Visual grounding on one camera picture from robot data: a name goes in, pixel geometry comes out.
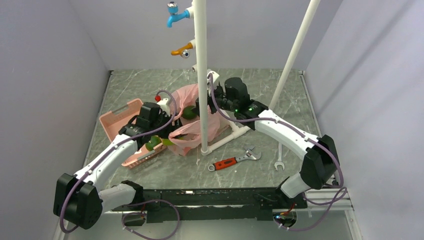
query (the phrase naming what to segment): open-end wrench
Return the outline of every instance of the open-end wrench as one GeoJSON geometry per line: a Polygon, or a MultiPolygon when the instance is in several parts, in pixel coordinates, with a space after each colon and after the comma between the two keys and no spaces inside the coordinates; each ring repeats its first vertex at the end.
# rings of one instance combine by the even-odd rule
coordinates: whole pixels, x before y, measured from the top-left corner
{"type": "Polygon", "coordinates": [[[278,166],[281,166],[282,170],[284,171],[283,145],[281,143],[278,143],[278,158],[277,158],[277,161],[274,163],[275,170],[277,171],[278,171],[278,166]]]}
{"type": "Polygon", "coordinates": [[[225,169],[228,168],[229,166],[232,166],[240,161],[243,160],[258,160],[261,158],[262,153],[253,153],[252,150],[255,148],[254,146],[245,146],[243,147],[244,150],[246,150],[246,152],[244,153],[243,156],[239,156],[239,157],[232,157],[232,158],[228,158],[225,160],[221,160],[218,162],[215,162],[211,165],[209,165],[209,167],[207,168],[209,171],[213,172],[213,171],[218,171],[221,169],[225,169]]]}

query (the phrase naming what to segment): green vegetable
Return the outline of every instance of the green vegetable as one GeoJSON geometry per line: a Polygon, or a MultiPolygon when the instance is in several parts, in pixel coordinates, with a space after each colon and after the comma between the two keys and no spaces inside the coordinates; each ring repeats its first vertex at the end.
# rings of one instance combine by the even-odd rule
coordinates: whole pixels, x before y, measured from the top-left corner
{"type": "Polygon", "coordinates": [[[174,143],[171,140],[169,140],[168,138],[162,139],[162,144],[165,145],[165,146],[174,145],[174,143]]]}
{"type": "Polygon", "coordinates": [[[184,109],[182,110],[182,115],[181,117],[187,120],[192,120],[195,119],[197,117],[196,113],[193,112],[193,109],[196,106],[186,106],[184,107],[184,109]]]}
{"type": "Polygon", "coordinates": [[[145,144],[145,147],[149,151],[153,151],[154,147],[160,144],[162,141],[158,136],[151,136],[150,141],[145,144]]]}

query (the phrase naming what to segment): gray marble floor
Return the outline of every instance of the gray marble floor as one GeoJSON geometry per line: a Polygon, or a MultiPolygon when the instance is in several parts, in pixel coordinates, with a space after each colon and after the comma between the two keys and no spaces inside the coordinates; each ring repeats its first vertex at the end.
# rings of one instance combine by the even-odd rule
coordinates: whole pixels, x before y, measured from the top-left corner
{"type": "MultiPolygon", "coordinates": [[[[212,69],[219,73],[220,80],[241,77],[247,85],[250,97],[266,105],[271,101],[280,69],[212,69]]],[[[145,69],[116,70],[110,77],[101,114],[124,106],[127,102],[140,98],[143,102],[154,102],[159,89],[176,89],[197,82],[196,73],[185,69],[145,69]]],[[[317,134],[305,90],[297,71],[292,70],[274,111],[286,121],[312,134],[317,134]]],[[[101,124],[97,125],[88,162],[91,162],[110,144],[101,124]]],[[[286,147],[283,148],[284,171],[276,171],[278,143],[260,132],[249,131],[245,135],[218,148],[207,156],[202,156],[200,147],[192,149],[187,156],[174,155],[168,149],[141,165],[127,169],[119,167],[104,188],[130,180],[146,189],[180,188],[240,188],[276,187],[285,178],[300,170],[301,159],[286,147]],[[242,155],[245,144],[256,146],[262,152],[258,161],[244,161],[215,172],[208,171],[208,165],[242,155]]]]}

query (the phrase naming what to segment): pink basket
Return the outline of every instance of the pink basket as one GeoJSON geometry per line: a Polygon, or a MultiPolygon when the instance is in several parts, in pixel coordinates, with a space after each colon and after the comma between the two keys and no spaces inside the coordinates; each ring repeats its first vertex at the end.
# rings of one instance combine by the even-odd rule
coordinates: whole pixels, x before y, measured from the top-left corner
{"type": "MultiPolygon", "coordinates": [[[[132,116],[140,113],[140,108],[142,105],[143,102],[137,98],[127,102],[127,104],[123,107],[120,107],[114,111],[106,112],[98,118],[110,142],[115,139],[115,137],[118,135],[118,131],[128,123],[132,116]]],[[[152,151],[149,151],[146,149],[146,146],[143,145],[140,150],[125,160],[122,163],[122,166],[132,169],[151,159],[166,148],[167,146],[159,143],[153,148],[152,151]]]]}

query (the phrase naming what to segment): white vertical pole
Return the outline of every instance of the white vertical pole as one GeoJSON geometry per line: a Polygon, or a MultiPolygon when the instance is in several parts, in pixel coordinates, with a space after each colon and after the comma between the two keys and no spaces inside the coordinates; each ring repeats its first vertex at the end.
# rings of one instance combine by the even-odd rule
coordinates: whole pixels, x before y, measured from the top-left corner
{"type": "Polygon", "coordinates": [[[193,0],[194,37],[196,40],[197,82],[199,90],[199,113],[201,153],[208,154],[208,99],[207,99],[207,43],[206,43],[206,0],[193,0]]]}
{"type": "Polygon", "coordinates": [[[281,77],[279,78],[277,88],[275,89],[274,95],[272,96],[269,109],[273,110],[280,98],[281,91],[283,90],[284,84],[286,83],[287,77],[289,76],[290,70],[293,67],[296,57],[298,56],[299,50],[301,49],[302,43],[305,39],[306,33],[308,32],[309,26],[311,25],[312,19],[314,18],[315,12],[317,11],[320,0],[310,0],[309,6],[307,7],[305,16],[302,24],[300,25],[299,32],[297,33],[296,39],[294,40],[293,47],[291,48],[290,54],[288,55],[287,62],[285,63],[281,77]]]}

